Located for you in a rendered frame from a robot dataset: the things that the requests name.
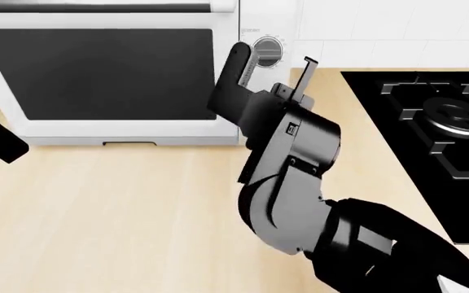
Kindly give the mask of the white oven door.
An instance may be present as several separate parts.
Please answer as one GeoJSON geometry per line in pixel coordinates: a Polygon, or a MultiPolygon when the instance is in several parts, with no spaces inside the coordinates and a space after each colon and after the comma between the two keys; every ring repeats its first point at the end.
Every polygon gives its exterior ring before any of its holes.
{"type": "MultiPolygon", "coordinates": [[[[230,48],[239,40],[237,11],[200,13],[0,13],[0,28],[90,29],[191,29],[213,34],[214,76],[219,77],[230,48]]],[[[221,117],[215,120],[30,120],[8,86],[0,86],[0,109],[10,127],[33,143],[90,143],[145,141],[158,144],[235,144],[239,129],[221,117]]]]}

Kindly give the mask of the round silver gas burner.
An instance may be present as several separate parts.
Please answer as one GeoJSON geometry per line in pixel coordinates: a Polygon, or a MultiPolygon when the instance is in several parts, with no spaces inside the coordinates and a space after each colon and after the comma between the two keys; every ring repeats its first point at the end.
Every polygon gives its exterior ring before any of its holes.
{"type": "Polygon", "coordinates": [[[436,131],[454,138],[469,139],[469,103],[434,97],[423,103],[425,119],[436,131]]]}

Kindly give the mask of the black oven foot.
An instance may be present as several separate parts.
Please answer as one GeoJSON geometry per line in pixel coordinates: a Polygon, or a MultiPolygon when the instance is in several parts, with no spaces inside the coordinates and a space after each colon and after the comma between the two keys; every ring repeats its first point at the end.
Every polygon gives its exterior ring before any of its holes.
{"type": "Polygon", "coordinates": [[[140,141],[115,141],[115,142],[103,142],[102,146],[158,146],[154,142],[140,142],[140,141]]]}

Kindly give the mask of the black metal burner grate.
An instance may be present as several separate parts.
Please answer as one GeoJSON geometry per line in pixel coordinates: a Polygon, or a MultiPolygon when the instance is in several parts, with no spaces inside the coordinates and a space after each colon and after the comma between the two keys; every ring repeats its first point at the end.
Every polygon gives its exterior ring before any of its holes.
{"type": "Polygon", "coordinates": [[[405,72],[382,83],[380,94],[393,106],[398,120],[423,143],[424,157],[437,162],[454,180],[469,180],[469,139],[436,131],[425,119],[423,103],[444,97],[469,103],[469,72],[405,72]]]}

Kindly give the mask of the black gas cooktop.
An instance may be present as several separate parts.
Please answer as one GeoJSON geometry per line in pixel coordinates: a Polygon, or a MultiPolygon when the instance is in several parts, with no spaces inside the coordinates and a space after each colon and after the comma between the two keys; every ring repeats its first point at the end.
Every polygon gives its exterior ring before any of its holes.
{"type": "Polygon", "coordinates": [[[469,180],[454,180],[415,134],[398,120],[392,104],[380,94],[382,83],[405,72],[343,72],[343,78],[454,243],[469,244],[469,180]]]}

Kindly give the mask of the white toaster oven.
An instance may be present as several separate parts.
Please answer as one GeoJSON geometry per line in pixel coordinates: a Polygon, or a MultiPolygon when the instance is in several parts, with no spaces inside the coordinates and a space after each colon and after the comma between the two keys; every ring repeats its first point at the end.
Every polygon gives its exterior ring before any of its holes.
{"type": "MultiPolygon", "coordinates": [[[[235,11],[239,13],[239,40],[252,46],[259,38],[271,36],[277,38],[283,46],[282,60],[272,68],[260,68],[257,64],[248,88],[253,91],[267,90],[275,82],[287,83],[291,70],[291,48],[296,34],[297,7],[299,0],[239,0],[239,5],[235,11]]],[[[0,86],[8,84],[3,77],[0,86]]],[[[101,138],[92,139],[90,143],[33,143],[29,138],[22,138],[31,145],[36,146],[62,146],[62,145],[102,145],[101,138]]],[[[158,144],[159,146],[200,146],[198,144],[158,144]]],[[[230,146],[227,144],[213,146],[230,146]]]]}

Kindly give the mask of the dark glass door window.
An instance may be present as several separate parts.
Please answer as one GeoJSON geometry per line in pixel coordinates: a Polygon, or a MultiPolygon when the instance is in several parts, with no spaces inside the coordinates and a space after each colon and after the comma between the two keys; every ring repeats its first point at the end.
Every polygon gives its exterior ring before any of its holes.
{"type": "Polygon", "coordinates": [[[0,73],[30,120],[212,120],[208,29],[0,29],[0,73]]]}

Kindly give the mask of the silver timer knob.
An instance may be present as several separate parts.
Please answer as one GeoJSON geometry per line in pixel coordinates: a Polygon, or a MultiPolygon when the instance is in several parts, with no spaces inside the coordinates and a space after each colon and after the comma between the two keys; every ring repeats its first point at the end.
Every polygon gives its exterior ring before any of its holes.
{"type": "Polygon", "coordinates": [[[272,68],[282,60],[283,46],[277,38],[271,36],[259,38],[253,48],[260,68],[272,68]]]}

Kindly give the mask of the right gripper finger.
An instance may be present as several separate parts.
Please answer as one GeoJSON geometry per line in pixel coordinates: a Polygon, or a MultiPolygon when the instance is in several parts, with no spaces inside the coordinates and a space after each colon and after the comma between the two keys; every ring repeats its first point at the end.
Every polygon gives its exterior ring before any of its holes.
{"type": "Polygon", "coordinates": [[[217,86],[240,85],[246,88],[256,67],[256,53],[244,42],[235,43],[227,57],[217,86]]]}
{"type": "Polygon", "coordinates": [[[310,57],[305,57],[304,61],[307,64],[303,72],[301,73],[298,82],[296,83],[295,89],[291,93],[291,97],[289,97],[290,101],[294,101],[297,103],[302,102],[304,92],[308,87],[309,81],[318,67],[318,62],[310,57]]]}

